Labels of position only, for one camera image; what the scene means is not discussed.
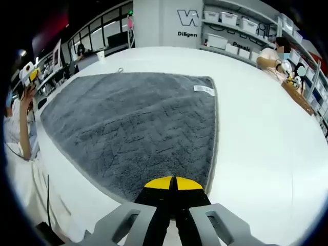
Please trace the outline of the person's left hand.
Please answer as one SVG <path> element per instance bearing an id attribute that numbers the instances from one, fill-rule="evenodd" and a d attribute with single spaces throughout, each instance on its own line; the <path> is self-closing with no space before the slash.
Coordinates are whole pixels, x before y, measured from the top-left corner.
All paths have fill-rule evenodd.
<path id="1" fill-rule="evenodd" d="M 23 104 L 29 104 L 31 102 L 35 92 L 36 92 L 36 85 L 29 85 L 28 87 L 24 88 L 19 100 Z"/>

